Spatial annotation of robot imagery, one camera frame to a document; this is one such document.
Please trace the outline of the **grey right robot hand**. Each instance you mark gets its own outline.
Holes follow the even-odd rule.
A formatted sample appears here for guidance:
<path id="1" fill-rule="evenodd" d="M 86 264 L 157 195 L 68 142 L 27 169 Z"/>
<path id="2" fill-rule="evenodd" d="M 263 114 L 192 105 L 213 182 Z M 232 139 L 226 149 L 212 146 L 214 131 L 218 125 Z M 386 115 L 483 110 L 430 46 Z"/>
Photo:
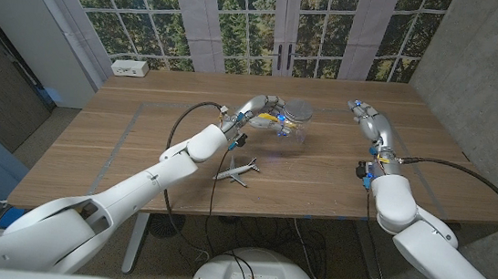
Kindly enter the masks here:
<path id="1" fill-rule="evenodd" d="M 362 133 L 371 142 L 370 153 L 374 158 L 375 175 L 400 175 L 401 168 L 395 153 L 395 140 L 388 119 L 359 99 L 350 100 L 348 106 Z"/>

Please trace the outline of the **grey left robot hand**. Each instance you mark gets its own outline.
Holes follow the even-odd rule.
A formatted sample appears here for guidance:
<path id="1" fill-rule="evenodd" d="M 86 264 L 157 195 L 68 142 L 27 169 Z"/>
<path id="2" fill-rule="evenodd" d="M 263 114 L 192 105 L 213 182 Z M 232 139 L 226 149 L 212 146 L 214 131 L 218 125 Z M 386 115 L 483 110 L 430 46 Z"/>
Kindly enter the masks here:
<path id="1" fill-rule="evenodd" d="M 228 140 L 238 137 L 240 128 L 245 125 L 290 134 L 297 126 L 285 119 L 284 107 L 285 102 L 279 97 L 255 96 L 237 109 L 233 116 L 227 117 L 221 130 Z"/>

